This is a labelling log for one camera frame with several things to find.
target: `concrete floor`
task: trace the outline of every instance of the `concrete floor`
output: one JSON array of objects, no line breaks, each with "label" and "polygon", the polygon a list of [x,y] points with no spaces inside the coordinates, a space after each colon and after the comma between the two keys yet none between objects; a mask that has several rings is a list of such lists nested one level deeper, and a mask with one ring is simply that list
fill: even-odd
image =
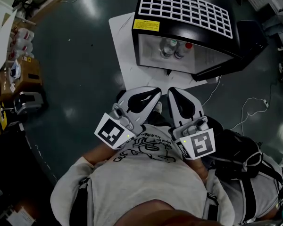
[{"label": "concrete floor", "polygon": [[[231,0],[237,21],[256,19],[248,2]],[[100,141],[94,130],[116,95],[124,89],[108,20],[134,12],[137,0],[77,0],[61,3],[35,30],[33,53],[42,68],[49,107],[25,123],[28,140],[37,160],[52,183],[84,152]],[[270,84],[277,81],[280,56],[274,40],[242,72],[225,75],[204,106],[205,114],[230,129],[241,121],[241,108],[249,97],[269,101]],[[188,89],[201,102],[216,84]],[[283,156],[283,88],[271,87],[272,102],[265,113],[244,123],[244,133],[262,150],[280,161]],[[162,98],[166,108],[166,98]],[[263,102],[249,101],[246,112],[264,110]]]}]

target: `yellow warning label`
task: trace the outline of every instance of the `yellow warning label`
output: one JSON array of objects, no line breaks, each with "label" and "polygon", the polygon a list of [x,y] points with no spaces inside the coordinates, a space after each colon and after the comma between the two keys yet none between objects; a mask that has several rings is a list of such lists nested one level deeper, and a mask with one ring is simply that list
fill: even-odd
[{"label": "yellow warning label", "polygon": [[134,29],[143,29],[143,30],[151,30],[151,31],[159,31],[159,23],[157,21],[143,20],[143,19],[135,19],[134,21]]}]

